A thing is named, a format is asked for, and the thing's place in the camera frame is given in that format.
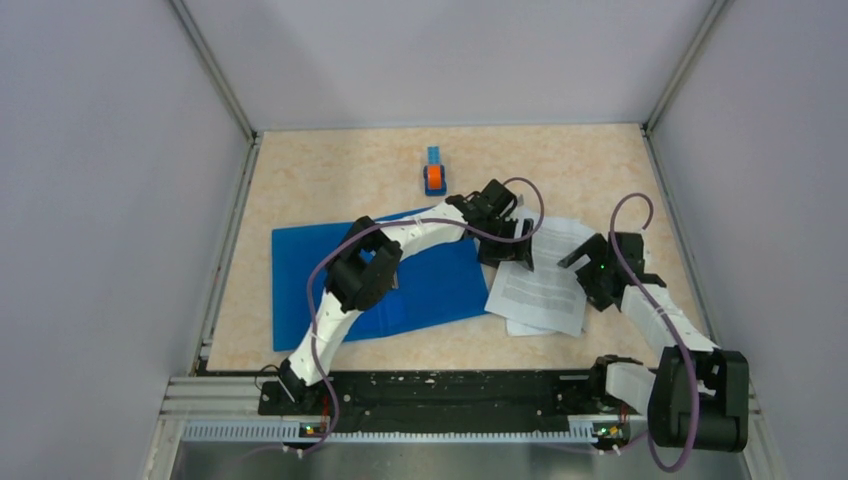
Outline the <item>white printed paper stack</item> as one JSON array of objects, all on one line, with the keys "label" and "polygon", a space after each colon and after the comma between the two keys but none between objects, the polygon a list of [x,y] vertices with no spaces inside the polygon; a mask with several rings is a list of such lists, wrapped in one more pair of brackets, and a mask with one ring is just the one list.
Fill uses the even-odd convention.
[{"label": "white printed paper stack", "polygon": [[576,269],[587,260],[568,268],[558,262],[595,234],[578,220],[547,215],[532,239],[534,269],[529,271],[516,262],[501,264],[485,311],[505,319],[510,337],[581,336],[587,299]]}]

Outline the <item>blue file folder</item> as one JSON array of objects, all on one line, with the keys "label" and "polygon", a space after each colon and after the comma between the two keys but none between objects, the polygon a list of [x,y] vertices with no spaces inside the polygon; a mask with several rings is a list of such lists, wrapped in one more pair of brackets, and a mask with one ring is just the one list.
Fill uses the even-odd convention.
[{"label": "blue file folder", "polygon": [[[342,241],[351,222],[278,228],[271,232],[272,345],[295,349],[309,321],[308,278]],[[472,239],[439,245],[404,260],[399,287],[364,312],[345,337],[373,340],[476,317],[489,291]]]}]

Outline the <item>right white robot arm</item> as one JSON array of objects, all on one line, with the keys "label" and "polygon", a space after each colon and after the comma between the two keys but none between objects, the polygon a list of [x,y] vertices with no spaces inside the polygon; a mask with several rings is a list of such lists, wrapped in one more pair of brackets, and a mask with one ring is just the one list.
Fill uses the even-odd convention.
[{"label": "right white robot arm", "polygon": [[641,332],[659,359],[650,370],[610,358],[605,373],[586,385],[589,404],[612,412],[625,402],[647,418],[660,447],[741,452],[748,443],[749,364],[720,348],[674,303],[664,280],[645,270],[639,233],[595,234],[559,261],[574,267],[588,304],[615,307]]}]

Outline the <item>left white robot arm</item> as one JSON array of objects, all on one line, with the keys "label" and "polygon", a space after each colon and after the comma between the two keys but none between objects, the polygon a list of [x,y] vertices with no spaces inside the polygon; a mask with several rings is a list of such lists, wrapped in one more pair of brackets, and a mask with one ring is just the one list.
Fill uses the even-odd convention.
[{"label": "left white robot arm", "polygon": [[532,239],[541,219],[518,219],[518,198],[505,182],[451,195],[397,220],[363,216],[313,269],[306,291],[310,320],[300,344],[278,368],[283,401],[297,413],[319,404],[321,382],[355,321],[392,289],[400,264],[437,246],[467,237],[479,243],[478,260],[517,262],[533,270]]}]

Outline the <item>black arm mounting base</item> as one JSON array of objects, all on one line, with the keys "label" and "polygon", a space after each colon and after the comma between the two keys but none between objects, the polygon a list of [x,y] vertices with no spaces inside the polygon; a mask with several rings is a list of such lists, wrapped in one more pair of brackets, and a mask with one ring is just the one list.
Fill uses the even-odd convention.
[{"label": "black arm mounting base", "polygon": [[564,433],[580,415],[615,423],[634,407],[605,390],[604,358],[578,370],[336,371],[288,393],[261,386],[261,416],[299,417],[315,433]]}]

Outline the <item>blue orange tape dispenser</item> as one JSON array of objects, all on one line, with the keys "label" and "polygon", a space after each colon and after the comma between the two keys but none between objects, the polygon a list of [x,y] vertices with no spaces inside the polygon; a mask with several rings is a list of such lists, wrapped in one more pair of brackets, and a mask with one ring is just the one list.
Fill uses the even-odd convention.
[{"label": "blue orange tape dispenser", "polygon": [[447,194],[446,170],[438,146],[428,146],[426,164],[422,170],[423,189],[426,196],[441,197]]}]

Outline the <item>aluminium frame rail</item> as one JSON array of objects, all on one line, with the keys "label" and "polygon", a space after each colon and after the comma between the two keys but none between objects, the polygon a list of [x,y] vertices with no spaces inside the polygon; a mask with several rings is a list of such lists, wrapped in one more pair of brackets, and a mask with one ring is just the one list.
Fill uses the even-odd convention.
[{"label": "aluminium frame rail", "polygon": [[174,377],[160,415],[168,418],[236,419],[257,416],[260,390],[252,377]]}]

